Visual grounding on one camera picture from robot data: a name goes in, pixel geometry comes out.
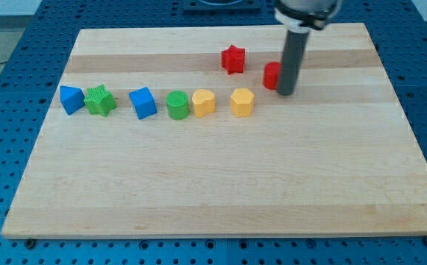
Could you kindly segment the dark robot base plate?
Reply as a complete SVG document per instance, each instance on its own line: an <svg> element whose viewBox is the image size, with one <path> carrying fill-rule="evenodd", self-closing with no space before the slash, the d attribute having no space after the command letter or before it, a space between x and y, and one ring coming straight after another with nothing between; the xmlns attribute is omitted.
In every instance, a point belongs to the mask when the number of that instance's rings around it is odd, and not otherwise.
<svg viewBox="0 0 427 265"><path fill-rule="evenodd" d="M182 0L184 13L260 11L260 0Z"/></svg>

